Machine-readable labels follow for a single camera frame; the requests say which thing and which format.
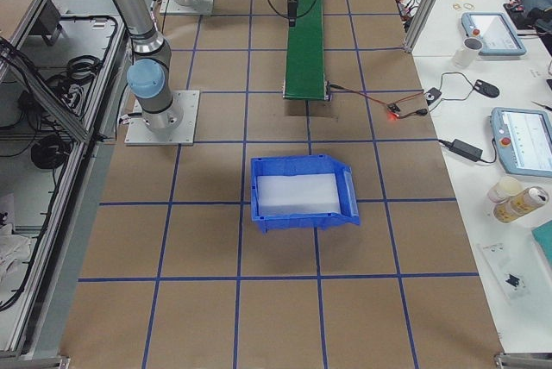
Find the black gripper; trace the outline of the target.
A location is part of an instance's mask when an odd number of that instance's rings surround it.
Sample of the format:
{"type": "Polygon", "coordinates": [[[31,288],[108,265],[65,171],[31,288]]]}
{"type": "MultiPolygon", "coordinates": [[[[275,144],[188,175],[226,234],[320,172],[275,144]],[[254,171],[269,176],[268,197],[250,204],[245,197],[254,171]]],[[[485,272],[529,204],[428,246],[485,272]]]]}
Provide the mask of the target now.
{"type": "Polygon", "coordinates": [[[296,25],[298,0],[287,0],[287,20],[290,27],[296,25]]]}

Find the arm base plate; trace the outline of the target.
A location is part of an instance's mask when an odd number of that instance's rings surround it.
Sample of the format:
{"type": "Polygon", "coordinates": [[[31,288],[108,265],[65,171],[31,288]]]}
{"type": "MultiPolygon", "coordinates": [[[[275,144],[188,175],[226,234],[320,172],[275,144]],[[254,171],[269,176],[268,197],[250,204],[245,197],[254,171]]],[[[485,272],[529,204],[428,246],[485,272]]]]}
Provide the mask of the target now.
{"type": "Polygon", "coordinates": [[[173,91],[172,105],[159,114],[144,113],[135,99],[125,144],[129,146],[171,146],[194,144],[200,91],[173,91]]]}
{"type": "Polygon", "coordinates": [[[160,13],[169,16],[210,16],[214,0],[162,0],[160,13]]]}

